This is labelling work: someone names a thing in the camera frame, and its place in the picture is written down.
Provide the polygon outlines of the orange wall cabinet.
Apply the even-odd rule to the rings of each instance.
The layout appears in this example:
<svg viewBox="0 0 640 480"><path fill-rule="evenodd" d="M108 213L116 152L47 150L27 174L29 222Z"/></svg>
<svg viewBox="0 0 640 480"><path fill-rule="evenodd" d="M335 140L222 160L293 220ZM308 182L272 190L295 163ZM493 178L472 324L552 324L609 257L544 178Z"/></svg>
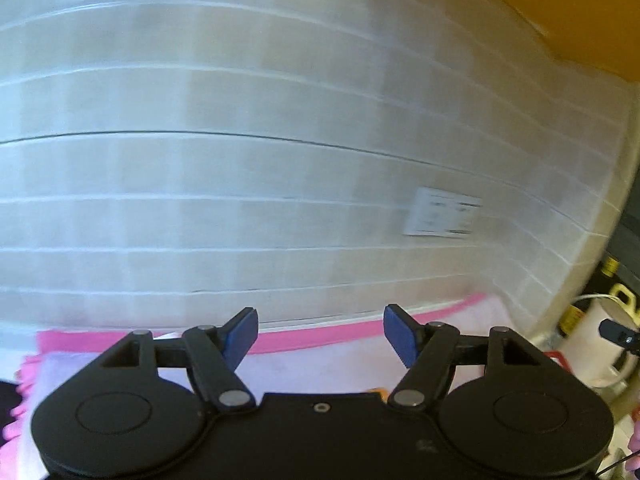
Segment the orange wall cabinet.
<svg viewBox="0 0 640 480"><path fill-rule="evenodd" d="M639 0L504 0L562 58L639 80Z"/></svg>

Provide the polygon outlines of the yellow oil jug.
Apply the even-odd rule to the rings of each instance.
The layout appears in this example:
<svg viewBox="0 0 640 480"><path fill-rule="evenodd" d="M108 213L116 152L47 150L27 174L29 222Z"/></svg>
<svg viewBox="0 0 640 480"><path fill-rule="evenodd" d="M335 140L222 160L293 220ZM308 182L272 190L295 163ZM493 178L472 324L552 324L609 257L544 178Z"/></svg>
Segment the yellow oil jug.
<svg viewBox="0 0 640 480"><path fill-rule="evenodd" d="M637 295L622 282L615 283L610 289L610 295L617 298L623 310L639 323L639 304Z"/></svg>

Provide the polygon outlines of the white electric kettle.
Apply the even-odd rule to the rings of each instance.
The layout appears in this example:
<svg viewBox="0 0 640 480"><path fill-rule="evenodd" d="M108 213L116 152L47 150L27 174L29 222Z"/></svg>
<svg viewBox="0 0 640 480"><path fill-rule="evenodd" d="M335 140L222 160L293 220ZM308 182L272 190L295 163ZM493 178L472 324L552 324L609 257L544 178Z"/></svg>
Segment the white electric kettle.
<svg viewBox="0 0 640 480"><path fill-rule="evenodd" d="M586 386L605 389L627 380L637 365L636 356L627 356L622 368L614 364L625 350L600 335L603 321L612 321L614 326L631 330L634 336L638 325L623 308L623 303L613 295L589 294L576 300L590 300L589 308L574 330L562 344L562 355L572 373Z"/></svg>

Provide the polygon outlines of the dark sauce bottle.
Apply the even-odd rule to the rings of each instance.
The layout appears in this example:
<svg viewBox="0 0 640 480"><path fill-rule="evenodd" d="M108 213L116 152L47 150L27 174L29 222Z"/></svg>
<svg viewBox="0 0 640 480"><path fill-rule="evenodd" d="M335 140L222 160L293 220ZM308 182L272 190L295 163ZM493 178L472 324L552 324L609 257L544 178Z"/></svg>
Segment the dark sauce bottle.
<svg viewBox="0 0 640 480"><path fill-rule="evenodd" d="M616 283L616 274L620 262L612 256L606 256L594 269L579 298L574 299L565 309L556 328L562 337L567 337L585 316L592 303L591 295L608 294Z"/></svg>

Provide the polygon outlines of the white wall socket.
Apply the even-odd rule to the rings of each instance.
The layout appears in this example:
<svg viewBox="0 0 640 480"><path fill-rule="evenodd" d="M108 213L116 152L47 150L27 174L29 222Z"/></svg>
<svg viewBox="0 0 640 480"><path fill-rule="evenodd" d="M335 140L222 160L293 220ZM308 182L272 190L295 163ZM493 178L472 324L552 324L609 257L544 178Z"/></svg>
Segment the white wall socket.
<svg viewBox="0 0 640 480"><path fill-rule="evenodd" d="M472 233L480 198L438 188L416 189L402 234L407 236L462 238Z"/></svg>

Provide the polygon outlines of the pink fleece mat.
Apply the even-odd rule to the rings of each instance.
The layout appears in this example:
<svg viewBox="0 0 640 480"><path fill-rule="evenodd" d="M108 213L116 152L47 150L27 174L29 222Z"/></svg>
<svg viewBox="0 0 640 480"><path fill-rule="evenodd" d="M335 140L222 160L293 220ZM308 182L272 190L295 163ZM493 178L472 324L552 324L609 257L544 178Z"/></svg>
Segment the pink fleece mat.
<svg viewBox="0 0 640 480"><path fill-rule="evenodd" d="M2 478L44 477L29 430L32 410L122 336L40 330L18 336L18 347L2 349L1 377L10 385L1 397L9 416L1 425ZM380 318L262 333L236 370L256 398L267 392L389 394L405 371Z"/></svg>

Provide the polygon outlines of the red and white tray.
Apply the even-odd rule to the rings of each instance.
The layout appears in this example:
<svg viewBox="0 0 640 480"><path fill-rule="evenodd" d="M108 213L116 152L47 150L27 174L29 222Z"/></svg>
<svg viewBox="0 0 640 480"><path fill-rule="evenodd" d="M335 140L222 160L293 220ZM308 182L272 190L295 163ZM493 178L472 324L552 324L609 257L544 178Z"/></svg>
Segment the red and white tray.
<svg viewBox="0 0 640 480"><path fill-rule="evenodd" d="M556 350L546 351L544 352L544 355L562 367L563 370L566 370L569 373L572 371L570 364L568 364L567 359L565 359L565 356L563 356L561 352Z"/></svg>

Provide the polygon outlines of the dark window frame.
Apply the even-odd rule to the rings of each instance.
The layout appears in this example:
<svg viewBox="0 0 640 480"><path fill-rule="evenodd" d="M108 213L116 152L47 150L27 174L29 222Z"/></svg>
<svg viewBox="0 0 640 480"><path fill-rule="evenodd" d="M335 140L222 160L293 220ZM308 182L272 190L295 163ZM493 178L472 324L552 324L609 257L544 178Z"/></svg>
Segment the dark window frame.
<svg viewBox="0 0 640 480"><path fill-rule="evenodd" d="M631 289L639 290L639 179L634 181L617 226L605 252L617 260L617 275Z"/></svg>

